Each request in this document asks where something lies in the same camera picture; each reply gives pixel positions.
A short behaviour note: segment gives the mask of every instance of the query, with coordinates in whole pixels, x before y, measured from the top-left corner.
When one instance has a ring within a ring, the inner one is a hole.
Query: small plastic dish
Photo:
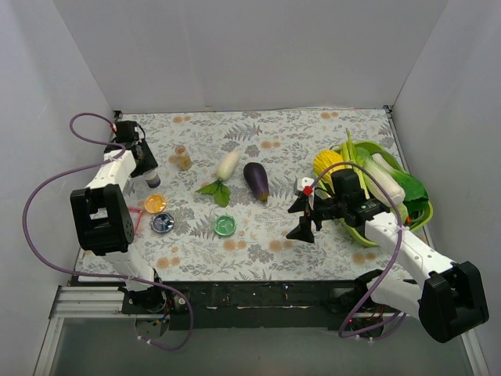
[[[160,213],[153,217],[151,228],[156,233],[168,233],[174,227],[174,217],[169,213]]]
[[[164,195],[154,193],[144,200],[144,208],[150,214],[158,214],[167,207],[167,200]]]
[[[220,237],[231,237],[236,230],[235,219],[231,215],[220,215],[214,224],[214,231]]]

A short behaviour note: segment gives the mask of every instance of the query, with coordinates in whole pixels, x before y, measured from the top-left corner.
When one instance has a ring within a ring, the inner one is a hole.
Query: small glass jar
[[[179,145],[175,147],[174,152],[178,167],[183,171],[189,170],[191,168],[192,162],[191,158],[189,157],[188,151],[186,151],[186,148],[183,145]]]

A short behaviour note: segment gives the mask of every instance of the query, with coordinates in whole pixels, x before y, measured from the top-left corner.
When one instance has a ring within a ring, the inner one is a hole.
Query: white wall
[[[411,171],[425,183],[437,248],[481,271],[490,321],[477,329],[501,374],[501,1],[449,0],[395,104]]]
[[[77,112],[111,115],[111,109],[50,0],[0,2],[0,48],[0,374],[28,375],[57,285],[68,277],[31,254],[21,229],[24,201],[49,176],[99,159],[100,148],[75,139],[68,121]],[[78,126],[91,137],[109,135],[98,121]],[[48,186],[31,209],[34,242],[70,268],[77,256],[70,191],[91,174]]]
[[[446,0],[55,0],[113,108],[392,104]]]

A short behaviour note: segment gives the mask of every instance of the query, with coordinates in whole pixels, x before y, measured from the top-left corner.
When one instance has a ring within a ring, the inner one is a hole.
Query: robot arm
[[[312,222],[320,230],[323,220],[339,218],[392,253],[398,237],[395,215],[378,200],[365,198],[352,169],[331,176],[336,197],[325,200],[312,192],[309,187],[312,179],[297,180],[294,191],[299,198],[289,212],[303,211],[304,215],[287,238],[313,243]],[[396,261],[416,284],[385,277],[370,296],[373,302],[419,318],[428,334],[439,342],[447,342],[488,320],[480,272],[470,262],[457,264],[428,247],[408,229],[403,230]],[[369,272],[357,280],[365,284],[363,289],[367,291],[379,275]]]
[[[78,241],[83,249],[104,257],[119,274],[161,282],[134,248],[134,225],[122,194],[128,179],[138,175],[143,175],[152,188],[160,185],[155,172],[158,164],[146,140],[139,138],[137,123],[118,122],[115,135],[114,142],[125,145],[127,150],[115,158],[120,147],[107,147],[104,160],[111,162],[103,165],[84,189],[70,195]],[[166,301],[160,288],[133,280],[126,280],[121,291],[152,313],[163,309]]]

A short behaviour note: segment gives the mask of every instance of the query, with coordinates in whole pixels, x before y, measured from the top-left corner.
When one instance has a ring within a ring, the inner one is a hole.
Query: table
[[[138,341],[134,325],[134,319],[65,319],[50,374],[475,374],[461,338],[435,342],[412,319],[374,346],[317,327],[204,329],[174,353]],[[169,331],[160,341],[175,343],[185,334]]]
[[[383,269],[390,255],[380,248],[357,244],[338,221],[323,223],[315,244],[287,240],[298,214],[288,214],[295,200],[296,177],[313,176],[312,161],[322,149],[346,140],[348,128],[354,141],[372,140],[397,157],[390,123],[384,110],[298,109],[189,114],[127,114],[137,121],[155,155],[161,185],[151,190],[141,177],[124,190],[129,206],[142,207],[151,193],[162,193],[175,218],[166,234],[150,228],[152,215],[145,212],[134,245],[164,281],[211,280],[352,280],[372,269]],[[181,171],[173,158],[182,144],[193,166]],[[195,193],[215,180],[219,161],[232,150],[241,154],[233,177],[227,208],[210,196]],[[263,164],[269,177],[267,204],[256,201],[243,179],[243,166]],[[222,214],[235,218],[236,233],[220,238],[212,221]],[[81,251],[76,270],[115,273],[111,265],[89,251]],[[395,264],[391,274],[408,278]],[[81,277],[80,281],[96,279]]]

